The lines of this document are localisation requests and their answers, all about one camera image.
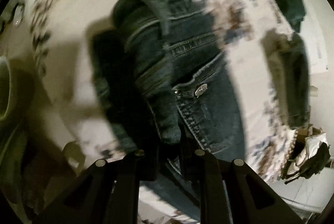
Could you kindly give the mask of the dark blue denim jeans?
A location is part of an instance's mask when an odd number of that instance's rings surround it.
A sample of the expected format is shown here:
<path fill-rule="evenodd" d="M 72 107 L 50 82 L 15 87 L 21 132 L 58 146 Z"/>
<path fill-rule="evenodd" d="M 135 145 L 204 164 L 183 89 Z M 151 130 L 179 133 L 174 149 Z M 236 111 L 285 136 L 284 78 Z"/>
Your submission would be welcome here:
<path fill-rule="evenodd" d="M 92 42 L 93 77 L 106 117 L 126 153 L 154 156 L 145 186 L 200 218 L 197 149 L 231 161 L 245 156 L 242 118 L 213 16 L 193 0 L 118 0 L 113 28 Z"/>

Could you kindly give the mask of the floral bed sheet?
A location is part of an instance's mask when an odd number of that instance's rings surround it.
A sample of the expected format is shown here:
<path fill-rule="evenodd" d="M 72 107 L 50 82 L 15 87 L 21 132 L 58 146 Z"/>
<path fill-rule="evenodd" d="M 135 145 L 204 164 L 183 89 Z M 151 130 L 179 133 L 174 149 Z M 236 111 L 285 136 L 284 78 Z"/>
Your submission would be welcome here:
<path fill-rule="evenodd" d="M 93 90 L 88 56 L 88 27 L 109 26 L 107 15 L 117 0 L 25 0 L 32 33 L 37 74 L 51 103 L 59 111 L 73 142 L 64 147 L 71 167 L 80 172 L 109 149 L 108 161 L 121 159 L 116 129 L 108 126 Z M 241 34 L 226 51 L 228 70 L 241 103 L 246 131 L 246 162 L 266 182 L 275 181 L 288 158 L 295 132 L 283 124 L 275 89 L 262 48 L 266 32 L 287 36 L 292 28 L 275 0 L 209 0 L 215 26 L 231 28 L 242 14 Z"/>

